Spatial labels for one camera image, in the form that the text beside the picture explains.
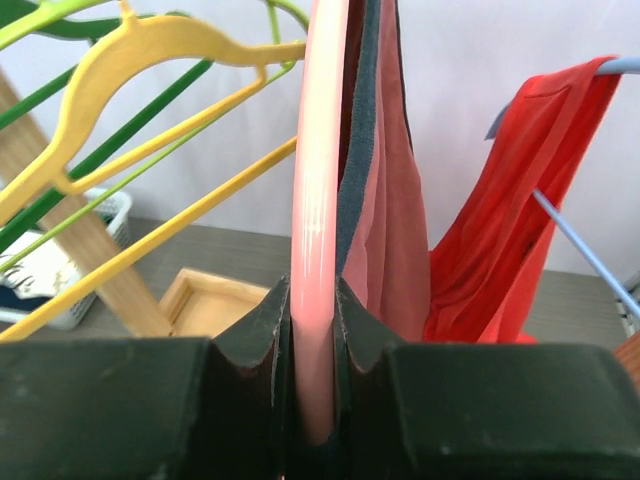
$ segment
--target floor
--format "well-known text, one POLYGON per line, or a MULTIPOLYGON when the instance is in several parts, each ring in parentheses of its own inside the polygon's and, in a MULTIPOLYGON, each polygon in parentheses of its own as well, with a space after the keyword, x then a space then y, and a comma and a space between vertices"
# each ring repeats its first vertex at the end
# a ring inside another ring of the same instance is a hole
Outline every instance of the floor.
MULTIPOLYGON (((140 238, 158 225, 131 219, 140 238)), ((136 267, 159 299, 182 267, 192 267, 271 286, 289 269, 290 239, 190 226, 140 260, 136 267)), ((545 342, 583 342, 614 348, 625 339, 610 290, 597 277, 545 272, 525 330, 545 342)), ((69 332, 41 329, 31 339, 121 337, 128 332, 96 300, 82 323, 69 332)))

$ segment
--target pink hanger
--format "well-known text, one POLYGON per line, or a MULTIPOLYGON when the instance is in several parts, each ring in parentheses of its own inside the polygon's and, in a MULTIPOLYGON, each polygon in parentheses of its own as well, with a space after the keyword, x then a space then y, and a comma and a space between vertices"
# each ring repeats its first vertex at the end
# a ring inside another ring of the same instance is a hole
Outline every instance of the pink hanger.
POLYGON ((348 0, 314 0, 293 187, 291 318, 298 404, 307 438, 334 425, 333 307, 342 73, 348 0))

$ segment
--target dark green hanger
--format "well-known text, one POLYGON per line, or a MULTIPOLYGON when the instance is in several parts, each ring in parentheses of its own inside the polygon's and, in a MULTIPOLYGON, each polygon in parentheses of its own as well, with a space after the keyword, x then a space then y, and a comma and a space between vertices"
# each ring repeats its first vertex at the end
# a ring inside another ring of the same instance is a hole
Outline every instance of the dark green hanger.
MULTIPOLYGON (((37 5, 25 0, 1 0, 0 4, 0 28, 21 15, 28 14, 35 10, 37 5)), ((170 12, 170 15, 185 15, 182 12, 170 12)), ((97 38, 104 36, 110 30, 120 25, 120 19, 94 20, 89 22, 75 22, 68 20, 58 20, 51 25, 39 30, 38 33, 53 35, 65 39, 81 39, 82 35, 87 35, 84 39, 93 42, 97 38)), ((212 62, 202 60, 176 80, 169 88, 158 95, 151 103, 143 108, 131 120, 125 123, 118 131, 107 139, 102 145, 96 148, 87 158, 80 162, 69 172, 69 176, 77 180, 91 173, 102 165, 111 155, 113 155, 122 145, 138 133, 151 119, 153 119, 162 109, 171 103, 178 95, 196 81, 212 65, 212 62)), ((24 98, 18 104, 0 114, 0 129, 5 128, 11 122, 28 113, 44 100, 61 90, 71 78, 73 67, 57 78, 36 90, 31 95, 24 98)), ((41 195, 29 207, 22 210, 13 217, 0 231, 0 253, 4 252, 13 242, 15 242, 24 232, 33 228, 35 224, 55 207, 64 195, 55 189, 49 189, 41 195)))

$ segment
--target clothing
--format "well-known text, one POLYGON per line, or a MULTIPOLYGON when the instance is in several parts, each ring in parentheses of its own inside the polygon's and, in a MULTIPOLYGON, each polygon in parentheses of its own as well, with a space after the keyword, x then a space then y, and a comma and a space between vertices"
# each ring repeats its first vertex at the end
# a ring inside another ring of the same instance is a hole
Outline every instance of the clothing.
MULTIPOLYGON (((359 20, 350 12, 352 21, 359 20)), ((396 1, 367 0, 338 191, 336 267, 371 314, 404 339, 420 341, 429 312, 429 252, 399 48, 396 1)), ((345 69, 355 63, 347 58, 345 69)))
POLYGON ((620 76, 613 57, 529 79, 505 114, 484 170, 431 253, 426 341, 515 342, 529 314, 559 208, 620 76))

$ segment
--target red cloth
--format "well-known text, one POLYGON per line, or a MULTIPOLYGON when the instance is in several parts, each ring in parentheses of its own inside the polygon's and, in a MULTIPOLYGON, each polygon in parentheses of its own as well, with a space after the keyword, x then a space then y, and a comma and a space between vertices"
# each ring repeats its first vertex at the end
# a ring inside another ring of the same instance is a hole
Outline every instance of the red cloth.
POLYGON ((558 208, 620 80, 601 57, 529 79, 507 110, 469 199, 431 253, 426 341, 530 341, 529 314, 558 208))

